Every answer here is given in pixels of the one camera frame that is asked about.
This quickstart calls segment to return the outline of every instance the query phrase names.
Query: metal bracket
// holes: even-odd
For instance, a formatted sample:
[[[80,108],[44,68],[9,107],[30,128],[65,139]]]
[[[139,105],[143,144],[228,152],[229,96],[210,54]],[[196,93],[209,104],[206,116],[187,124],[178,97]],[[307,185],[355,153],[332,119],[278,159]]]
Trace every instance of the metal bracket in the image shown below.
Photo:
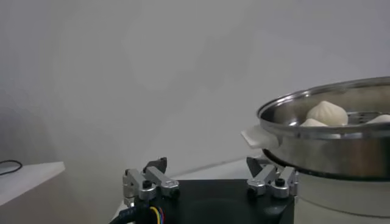
[[[267,190],[267,185],[277,176],[276,167],[274,165],[267,165],[254,178],[247,180],[248,196],[257,197],[264,195]]]
[[[271,192],[275,198],[287,198],[289,195],[297,195],[297,174],[295,168],[285,167],[279,178],[271,184]]]
[[[180,195],[179,182],[170,179],[156,167],[150,166],[146,168],[145,177],[160,186],[161,194],[165,197],[177,198]]]
[[[156,197],[156,185],[145,179],[136,169],[126,170],[122,181],[124,202],[128,207],[134,197],[139,197],[141,200],[151,200]]]

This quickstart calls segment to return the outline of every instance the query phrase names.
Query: colored wires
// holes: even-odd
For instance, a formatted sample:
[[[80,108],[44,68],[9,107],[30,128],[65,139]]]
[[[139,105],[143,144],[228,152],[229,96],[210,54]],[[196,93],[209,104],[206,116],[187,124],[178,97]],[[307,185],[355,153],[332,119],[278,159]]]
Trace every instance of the colored wires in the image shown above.
[[[163,210],[160,207],[156,208],[153,206],[151,206],[150,209],[156,214],[157,224],[164,224],[165,216]]]

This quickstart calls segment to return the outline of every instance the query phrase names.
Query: white shelf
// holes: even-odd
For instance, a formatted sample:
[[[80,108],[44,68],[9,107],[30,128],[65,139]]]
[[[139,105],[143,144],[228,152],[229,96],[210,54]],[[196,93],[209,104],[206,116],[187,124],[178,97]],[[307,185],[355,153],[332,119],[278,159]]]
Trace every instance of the white shelf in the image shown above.
[[[0,173],[14,169],[0,169]],[[15,173],[0,176],[0,206],[24,194],[65,170],[63,162],[23,166]]]

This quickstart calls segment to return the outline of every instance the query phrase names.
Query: cable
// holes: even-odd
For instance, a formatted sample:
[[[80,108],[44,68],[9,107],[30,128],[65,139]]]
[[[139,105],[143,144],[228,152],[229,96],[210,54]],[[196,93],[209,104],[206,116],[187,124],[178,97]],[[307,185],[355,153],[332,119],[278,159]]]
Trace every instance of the cable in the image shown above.
[[[0,164],[3,164],[3,163],[16,163],[19,166],[17,168],[15,168],[15,169],[11,170],[11,171],[6,171],[6,172],[3,172],[3,173],[0,173],[0,176],[8,174],[8,173],[14,173],[14,172],[22,169],[22,167],[23,167],[23,164],[21,162],[19,162],[17,160],[13,160],[13,159],[0,161]]]
[[[160,207],[158,207],[158,210],[160,211],[160,214],[161,214],[161,222],[162,222],[162,224],[164,224],[164,222],[165,222],[164,212]]]
[[[161,224],[160,223],[160,213],[158,212],[157,208],[156,207],[150,207],[151,210],[154,211],[154,213],[156,213],[156,216],[157,216],[157,224]]]
[[[110,224],[125,224],[134,222],[137,216],[137,208],[130,207],[119,212],[118,216]]]

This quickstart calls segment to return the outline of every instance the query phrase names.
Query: screw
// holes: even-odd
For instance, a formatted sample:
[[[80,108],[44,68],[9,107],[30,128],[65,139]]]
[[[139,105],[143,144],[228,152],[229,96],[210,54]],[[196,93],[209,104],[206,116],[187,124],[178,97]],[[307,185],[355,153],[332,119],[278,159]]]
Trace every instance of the screw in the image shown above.
[[[283,187],[285,185],[284,179],[278,178],[275,180],[275,186],[277,187]]]
[[[142,182],[142,188],[143,189],[149,189],[149,188],[152,187],[152,185],[153,185],[153,183],[150,180],[144,180]]]

